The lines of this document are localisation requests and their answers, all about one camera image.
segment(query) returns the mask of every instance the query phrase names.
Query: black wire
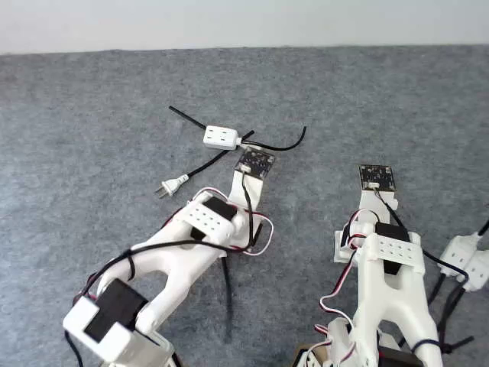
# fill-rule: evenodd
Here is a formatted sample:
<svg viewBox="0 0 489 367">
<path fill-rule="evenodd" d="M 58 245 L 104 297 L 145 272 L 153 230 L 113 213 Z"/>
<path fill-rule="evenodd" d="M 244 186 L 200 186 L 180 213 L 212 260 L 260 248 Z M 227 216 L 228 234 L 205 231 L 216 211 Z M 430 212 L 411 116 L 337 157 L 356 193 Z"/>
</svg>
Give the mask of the black wire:
<svg viewBox="0 0 489 367">
<path fill-rule="evenodd" d="M 66 342 L 70 345 L 71 350 L 73 350 L 73 353 L 75 353 L 78 366 L 83 367 L 82 356 L 79 354 L 78 348 L 76 348 L 75 343 L 71 340 L 71 336 L 67 331 L 64 332 L 64 339 L 66 339 Z"/>
<path fill-rule="evenodd" d="M 232 304 L 232 285 L 231 277 L 229 276 L 229 267 L 227 258 L 221 258 L 222 273 L 226 284 L 226 321 L 225 321 L 225 340 L 224 343 L 228 344 L 232 339 L 232 319 L 234 316 L 234 307 Z"/>
<path fill-rule="evenodd" d="M 440 289 L 442 288 L 442 284 L 446 279 L 446 275 L 443 273 L 440 273 L 440 276 L 438 277 L 438 281 L 435 284 L 435 287 L 433 287 L 431 294 L 428 297 L 428 306 L 435 300 L 436 296 L 440 292 Z"/>
<path fill-rule="evenodd" d="M 270 149 L 271 151 L 289 151 L 290 149 L 294 149 L 297 145 L 299 145 L 301 143 L 301 141 L 304 139 L 304 136 L 306 135 L 306 129 L 307 129 L 307 127 L 304 126 L 303 127 L 303 133 L 300 135 L 299 140 L 296 141 L 291 146 L 285 147 L 285 148 L 277 148 L 277 147 L 272 147 L 271 145 L 266 145 L 266 144 L 263 144 L 263 143 L 259 143 L 257 141 L 245 140 L 245 137 L 243 137 L 243 139 L 241 140 L 241 143 L 250 144 L 250 145 L 256 145 L 258 147 L 262 147 L 262 148 L 265 148 L 265 149 Z"/>
<path fill-rule="evenodd" d="M 251 130 L 249 131 L 248 133 L 244 134 L 243 135 L 243 139 L 246 139 L 250 136 L 252 136 L 254 134 L 254 130 Z M 215 162 L 217 162 L 219 159 L 221 159 L 222 157 L 224 157 L 227 153 L 229 153 L 230 151 L 220 151 L 214 158 L 212 158 L 210 161 L 204 163 L 202 166 L 196 168 L 195 170 L 193 170 L 192 172 L 189 172 L 188 174 L 186 174 L 189 178 L 191 178 L 191 176 L 195 176 L 196 174 L 204 171 L 207 167 L 213 165 Z"/>
<path fill-rule="evenodd" d="M 187 114 L 185 114 L 185 113 L 181 112 L 179 109 L 176 109 L 176 108 L 175 108 L 175 107 L 173 107 L 173 106 L 169 106 L 168 108 L 169 108 L 171 111 L 175 112 L 175 113 L 176 113 L 177 115 L 179 115 L 180 117 L 183 117 L 185 120 L 192 122 L 192 123 L 193 123 L 195 126 L 198 126 L 198 127 L 200 127 L 201 129 L 206 130 L 206 128 L 207 128 L 207 127 L 206 127 L 206 126 L 205 126 L 203 123 L 198 122 L 198 121 L 197 121 L 197 120 L 195 120 L 194 118 L 192 118 L 192 117 L 188 116 Z"/>
<path fill-rule="evenodd" d="M 478 235 L 484 235 L 488 229 L 489 229 L 489 219 L 487 220 L 486 224 L 482 226 L 481 230 L 479 230 Z"/>
<path fill-rule="evenodd" d="M 377 188 L 374 188 L 374 192 L 375 192 L 375 196 L 376 196 L 376 197 L 378 197 L 378 198 L 381 200 L 381 202 L 382 202 L 382 203 L 383 203 L 383 204 L 386 206 L 387 210 L 389 211 L 389 213 L 391 214 L 391 216 L 394 218 L 394 220 L 396 221 L 397 225 L 398 225 L 399 227 L 406 228 L 406 227 L 404 226 L 404 224 L 401 222 L 401 220 L 400 220 L 399 216 L 397 216 L 397 214 L 396 214 L 396 212 L 394 211 L 394 209 L 392 209 L 392 208 L 390 207 L 390 205 L 389 205 L 389 204 L 387 204 L 387 203 L 384 201 L 384 199 L 383 199 L 383 198 L 382 198 L 382 196 L 381 196 L 380 191 L 379 191 Z"/>
<path fill-rule="evenodd" d="M 248 218 L 249 218 L 249 242 L 248 246 L 246 246 L 246 249 L 250 248 L 253 244 L 253 208 L 251 207 L 251 199 L 250 195 L 248 193 L 248 190 L 246 190 L 246 185 L 245 185 L 245 176 L 246 174 L 243 174 L 241 178 L 241 185 L 243 186 L 243 191 L 244 191 L 244 198 L 246 199 L 246 203 L 248 205 Z"/>
<path fill-rule="evenodd" d="M 440 292 L 440 289 L 442 288 L 442 284 L 443 282 L 445 281 L 446 279 L 446 275 L 441 273 L 440 276 L 438 277 L 438 281 L 436 282 L 435 284 L 435 287 L 433 287 L 431 293 L 429 294 L 429 297 L 428 297 L 428 306 L 435 300 L 436 296 L 438 295 L 438 293 Z M 406 342 L 406 338 L 402 338 L 398 344 L 399 344 L 399 347 L 402 348 L 404 343 Z"/>
</svg>

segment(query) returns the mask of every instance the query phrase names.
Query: black power cord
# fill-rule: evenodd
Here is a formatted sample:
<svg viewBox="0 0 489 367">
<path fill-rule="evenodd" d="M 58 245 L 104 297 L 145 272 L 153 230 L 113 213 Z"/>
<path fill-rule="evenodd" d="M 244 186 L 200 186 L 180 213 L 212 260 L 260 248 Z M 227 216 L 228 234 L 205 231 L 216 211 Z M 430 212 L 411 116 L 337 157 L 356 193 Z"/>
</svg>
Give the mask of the black power cord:
<svg viewBox="0 0 489 367">
<path fill-rule="evenodd" d="M 177 115 L 179 115 L 180 117 L 184 118 L 185 120 L 187 121 L 190 121 L 192 122 L 195 126 L 203 129 L 203 130 L 206 130 L 207 126 L 205 126 L 203 123 L 201 122 L 198 122 L 197 120 L 195 120 L 193 117 L 190 117 L 188 116 L 186 113 L 183 113 L 182 111 L 180 111 L 179 109 L 176 109 L 175 107 L 173 106 L 169 106 L 168 107 L 171 111 L 175 112 Z"/>
<path fill-rule="evenodd" d="M 113 258 L 112 260 L 110 260 L 109 262 L 107 262 L 104 266 L 102 266 L 102 268 L 99 271 L 97 271 L 96 273 L 93 273 L 89 276 L 89 278 L 85 284 L 85 287 L 83 287 L 83 289 L 73 298 L 73 304 L 75 304 L 80 297 L 83 297 L 86 294 L 88 294 L 90 288 L 94 285 L 94 283 L 107 270 L 109 270 L 113 265 L 119 263 L 120 261 L 125 260 L 126 258 L 131 258 L 133 255 L 137 255 L 137 254 L 140 254 L 142 252 L 155 250 L 157 248 L 166 248 L 166 247 L 172 247 L 172 246 L 178 246 L 178 245 L 204 245 L 204 246 L 208 246 L 208 247 L 212 247 L 212 248 L 217 248 L 219 250 L 226 251 L 226 252 L 244 252 L 244 251 L 248 250 L 254 244 L 253 208 L 251 206 L 250 195 L 248 193 L 248 190 L 246 189 L 245 175 L 244 174 L 243 174 L 243 180 L 241 182 L 241 185 L 243 186 L 244 198 L 246 199 L 246 203 L 248 206 L 248 218 L 249 218 L 249 226 L 250 226 L 248 244 L 244 248 L 229 248 L 229 247 L 225 247 L 225 246 L 216 245 L 216 244 L 211 243 L 211 242 L 199 241 L 199 240 L 195 240 L 195 239 L 185 239 L 182 241 L 156 243 L 153 245 L 148 245 L 148 246 L 136 248 L 134 250 L 132 248 L 128 248 L 127 250 L 123 251 L 119 256 L 117 256 L 117 257 Z M 225 266 L 225 268 L 223 268 L 223 270 L 225 273 L 227 273 L 227 271 L 228 271 L 227 264 L 225 265 L 223 262 L 223 267 L 224 266 Z M 230 287 L 230 283 L 228 282 L 229 278 L 225 276 L 225 280 L 226 280 L 226 291 L 230 292 L 231 287 Z M 64 337 L 65 337 L 66 341 L 68 342 L 68 344 L 70 345 L 70 348 L 72 349 L 73 353 L 75 353 L 76 359 L 78 361 L 78 366 L 83 367 L 82 356 L 79 354 L 79 350 L 76 348 L 75 343 L 72 341 L 71 336 L 67 331 L 64 332 Z"/>
<path fill-rule="evenodd" d="M 479 230 L 479 232 L 477 233 L 478 235 L 480 236 L 483 236 L 487 230 L 489 229 L 489 219 L 487 220 L 487 222 L 482 226 L 482 228 Z"/>
<path fill-rule="evenodd" d="M 246 140 L 245 137 L 242 138 L 241 143 L 242 144 L 249 144 L 249 145 L 256 145 L 257 147 L 262 147 L 262 148 L 265 148 L 265 149 L 270 149 L 271 151 L 289 151 L 290 149 L 294 149 L 297 145 L 299 145 L 301 143 L 301 141 L 304 139 L 304 136 L 306 135 L 306 129 L 307 129 L 307 127 L 304 126 L 303 127 L 303 132 L 300 135 L 300 138 L 299 138 L 298 141 L 296 141 L 294 144 L 292 144 L 292 145 L 290 145 L 288 147 L 284 147 L 284 148 L 277 148 L 277 147 L 273 147 L 271 145 L 266 145 L 266 144 L 263 144 L 263 143 L 259 143 L 257 141 Z"/>
<path fill-rule="evenodd" d="M 76 348 L 75 343 L 72 341 L 70 333 L 67 331 L 64 332 L 64 339 L 66 339 L 66 342 L 70 345 L 71 350 L 73 353 L 75 353 L 76 360 L 78 361 L 78 366 L 83 367 L 83 360 L 82 356 L 79 354 L 78 348 Z"/>
<path fill-rule="evenodd" d="M 221 258 L 222 273 L 224 275 L 226 285 L 226 321 L 225 321 L 225 341 L 228 344 L 232 339 L 232 319 L 234 316 L 234 307 L 232 305 L 232 285 L 231 277 L 229 276 L 228 259 L 226 257 Z"/>
</svg>

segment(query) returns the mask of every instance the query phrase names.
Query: power cord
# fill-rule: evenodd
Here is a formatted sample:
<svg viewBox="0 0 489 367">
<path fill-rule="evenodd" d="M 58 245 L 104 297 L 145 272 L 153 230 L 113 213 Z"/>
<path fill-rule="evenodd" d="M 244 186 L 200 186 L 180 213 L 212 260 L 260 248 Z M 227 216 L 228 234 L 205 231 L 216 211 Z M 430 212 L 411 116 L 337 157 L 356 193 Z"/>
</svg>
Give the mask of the power cord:
<svg viewBox="0 0 489 367">
<path fill-rule="evenodd" d="M 299 140 L 296 141 L 294 144 L 292 144 L 292 145 L 290 145 L 288 147 L 285 147 L 285 148 L 277 148 L 277 147 L 273 147 L 271 145 L 266 145 L 266 144 L 263 144 L 263 143 L 259 143 L 257 141 L 246 140 L 246 138 L 244 136 L 243 136 L 243 138 L 241 138 L 241 144 L 255 145 L 257 147 L 262 147 L 262 148 L 265 148 L 265 149 L 269 149 L 271 151 L 289 151 L 290 149 L 294 149 L 297 145 L 299 145 L 302 142 L 302 140 L 304 139 L 304 136 L 306 135 L 306 129 L 307 129 L 307 127 L 304 126 L 303 127 L 303 132 L 300 135 Z"/>
<path fill-rule="evenodd" d="M 487 220 L 487 222 L 482 226 L 482 228 L 479 230 L 479 232 L 477 232 L 477 234 L 482 237 L 486 232 L 487 230 L 489 229 L 489 219 Z"/>
<path fill-rule="evenodd" d="M 187 121 L 190 121 L 192 122 L 195 126 L 201 128 L 201 129 L 204 129 L 206 130 L 207 126 L 205 126 L 203 123 L 201 122 L 198 122 L 197 120 L 195 120 L 193 117 L 190 117 L 188 116 L 186 113 L 183 113 L 182 111 L 180 111 L 179 109 L 176 109 L 175 107 L 173 106 L 168 106 L 168 108 L 170 109 L 170 111 L 173 111 L 175 112 L 178 116 L 184 118 L 185 120 Z"/>
</svg>

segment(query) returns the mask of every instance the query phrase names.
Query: electrical wire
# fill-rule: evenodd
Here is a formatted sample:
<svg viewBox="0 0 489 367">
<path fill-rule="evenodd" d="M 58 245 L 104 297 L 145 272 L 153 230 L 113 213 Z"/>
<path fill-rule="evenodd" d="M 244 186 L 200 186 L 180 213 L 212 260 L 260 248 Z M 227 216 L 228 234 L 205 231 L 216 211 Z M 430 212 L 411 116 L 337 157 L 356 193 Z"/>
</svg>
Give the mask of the electrical wire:
<svg viewBox="0 0 489 367">
<path fill-rule="evenodd" d="M 317 331 L 318 333 L 321 333 L 324 336 L 329 335 L 329 330 L 326 326 L 321 325 L 320 323 L 315 323 L 314 324 L 314 330 Z"/>
<path fill-rule="evenodd" d="M 479 232 L 477 233 L 479 236 L 483 236 L 487 230 L 489 229 L 489 219 L 487 220 L 487 222 L 482 226 L 482 228 L 479 230 Z"/>
<path fill-rule="evenodd" d="M 431 293 L 429 294 L 428 296 L 428 299 L 427 299 L 427 303 L 428 303 L 428 306 L 430 304 L 433 303 L 433 301 L 436 299 L 436 296 L 438 295 L 438 293 L 440 292 L 440 289 L 442 288 L 442 284 L 443 282 L 445 281 L 446 279 L 446 275 L 443 274 L 443 273 L 440 273 L 440 276 L 438 277 L 438 280 L 436 281 L 436 284 L 435 284 L 435 287 L 433 287 Z M 402 338 L 398 344 L 399 344 L 399 347 L 402 348 L 404 346 L 404 344 L 406 343 L 406 338 Z"/>
<path fill-rule="evenodd" d="M 76 360 L 78 361 L 78 366 L 83 367 L 83 360 L 82 356 L 79 354 L 78 348 L 76 348 L 75 343 L 72 341 L 70 333 L 67 331 L 64 332 L 64 339 L 66 339 L 66 342 L 70 345 L 71 350 L 73 353 L 75 353 Z"/>
<path fill-rule="evenodd" d="M 299 138 L 298 141 L 296 141 L 294 144 L 292 144 L 292 145 L 290 145 L 288 147 L 284 147 L 284 148 L 273 147 L 271 145 L 266 145 L 266 144 L 263 144 L 263 143 L 259 143 L 257 141 L 246 140 L 245 137 L 243 137 L 241 139 L 241 143 L 242 144 L 247 144 L 247 145 L 255 145 L 257 147 L 262 147 L 262 148 L 265 148 L 265 149 L 269 149 L 271 151 L 289 151 L 290 149 L 294 149 L 297 145 L 299 145 L 302 142 L 302 140 L 304 139 L 304 136 L 306 136 L 306 129 L 307 129 L 307 127 L 304 126 L 303 127 L 303 132 L 300 135 L 300 138 Z"/>
<path fill-rule="evenodd" d="M 242 174 L 241 176 L 241 186 L 243 187 L 243 192 L 244 192 L 244 199 L 246 200 L 246 204 L 248 205 L 248 226 L 249 226 L 249 236 L 248 236 L 248 246 L 243 251 L 248 250 L 253 244 L 253 207 L 251 206 L 251 198 L 250 194 L 248 193 L 248 190 L 246 189 L 245 185 L 245 177 L 246 174 Z"/>
<path fill-rule="evenodd" d="M 198 122 L 193 117 L 188 116 L 186 113 L 183 113 L 182 111 L 180 111 L 179 109 L 176 109 L 173 106 L 168 106 L 168 108 L 170 109 L 170 111 L 175 112 L 177 115 L 179 115 L 180 117 L 184 118 L 185 120 L 192 122 L 195 126 L 201 128 L 203 130 L 206 130 L 207 126 L 205 126 L 201 122 Z"/>
<path fill-rule="evenodd" d="M 254 213 L 254 216 L 259 216 L 262 219 L 265 219 L 269 224 L 270 224 L 270 235 L 268 235 L 268 241 L 267 244 L 259 251 L 259 252 L 249 252 L 249 250 L 244 251 L 243 253 L 248 256 L 260 256 L 262 255 L 265 251 L 267 251 L 268 246 L 270 245 L 270 242 L 272 240 L 272 236 L 274 235 L 274 224 L 268 218 L 267 216 L 264 216 L 263 214 L 260 213 Z"/>
<path fill-rule="evenodd" d="M 356 254 L 356 251 L 353 251 L 353 253 L 351 254 L 350 260 L 348 261 L 347 265 L 343 269 L 342 274 L 340 275 L 339 279 L 336 282 L 335 287 L 333 288 L 333 291 L 330 294 L 327 294 L 326 296 L 322 296 L 321 298 L 319 298 L 319 306 L 322 308 L 322 310 L 324 310 L 325 312 L 329 312 L 329 313 L 337 313 L 337 314 L 343 316 L 348 321 L 348 323 L 350 324 L 352 329 L 354 329 L 355 326 L 353 325 L 353 321 L 351 320 L 350 316 L 348 316 L 346 313 L 344 313 L 343 311 L 341 311 L 339 309 L 326 306 L 324 304 L 324 300 L 329 299 L 329 298 L 333 298 L 342 289 L 343 283 L 345 282 L 345 279 L 346 279 L 348 273 L 350 272 L 351 267 L 353 266 L 353 258 L 355 256 L 355 254 Z"/>
<path fill-rule="evenodd" d="M 377 213 L 373 210 L 370 210 L 370 209 L 366 209 L 366 208 L 362 208 L 362 209 L 357 209 L 353 212 L 353 214 L 350 216 L 350 219 L 346 222 L 346 224 L 343 226 L 343 234 L 342 234 L 342 240 L 340 242 L 340 248 L 342 248 L 343 246 L 345 246 L 347 244 L 347 241 L 350 239 L 351 237 L 351 233 L 350 233 L 350 227 L 351 227 L 351 224 L 357 220 L 358 216 L 360 215 L 360 213 L 362 212 L 370 212 L 372 214 L 375 215 L 375 218 L 377 219 L 378 222 L 380 222 L 380 218 L 379 218 L 379 215 L 377 215 Z"/>
<path fill-rule="evenodd" d="M 226 286 L 225 343 L 229 343 L 232 339 L 232 319 L 234 316 L 234 307 L 232 304 L 232 285 L 231 277 L 229 276 L 228 259 L 226 257 L 222 257 L 221 263 Z"/>
<path fill-rule="evenodd" d="M 446 275 L 443 273 L 440 273 L 440 276 L 438 277 L 438 280 L 436 281 L 435 287 L 433 287 L 431 293 L 429 294 L 428 297 L 428 306 L 435 300 L 436 296 L 440 292 L 440 289 L 442 288 L 442 284 L 446 279 Z"/>
<path fill-rule="evenodd" d="M 246 134 L 243 135 L 243 139 L 249 138 L 254 134 L 254 130 L 250 130 Z M 204 171 L 207 167 L 212 166 L 215 162 L 217 162 L 219 159 L 227 155 L 230 151 L 220 151 L 214 158 L 210 159 L 209 161 L 205 162 L 202 166 L 196 168 L 195 170 L 189 172 L 186 174 L 189 178 L 192 176 L 195 176 L 196 174 Z"/>
</svg>

